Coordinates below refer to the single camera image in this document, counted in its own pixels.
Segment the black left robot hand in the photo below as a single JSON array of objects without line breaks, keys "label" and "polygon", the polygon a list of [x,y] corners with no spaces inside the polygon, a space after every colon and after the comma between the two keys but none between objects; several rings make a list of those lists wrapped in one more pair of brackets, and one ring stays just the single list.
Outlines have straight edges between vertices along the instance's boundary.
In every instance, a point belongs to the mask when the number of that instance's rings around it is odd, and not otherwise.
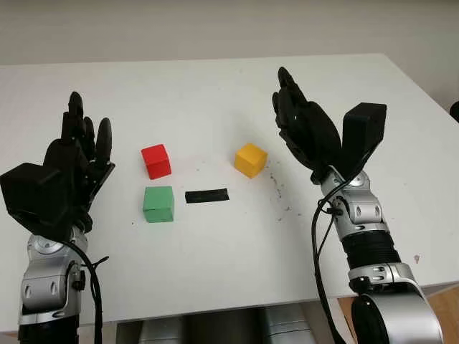
[{"label": "black left robot hand", "polygon": [[49,145],[44,164],[67,179],[72,225],[84,233],[92,230],[92,202],[115,168],[111,150],[110,120],[103,118],[95,131],[92,120],[84,115],[81,95],[72,92],[68,111],[63,113],[61,136]]}]

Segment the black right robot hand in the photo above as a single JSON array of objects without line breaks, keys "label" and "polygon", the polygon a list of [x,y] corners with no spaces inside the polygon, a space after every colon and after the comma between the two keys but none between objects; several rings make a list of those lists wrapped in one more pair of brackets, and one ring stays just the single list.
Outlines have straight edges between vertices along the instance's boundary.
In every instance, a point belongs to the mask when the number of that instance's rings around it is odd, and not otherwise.
[{"label": "black right robot hand", "polygon": [[293,156],[312,171],[311,181],[320,185],[339,159],[341,139],[322,107],[307,100],[286,68],[278,70],[280,89],[273,93],[275,122],[280,137]]}]

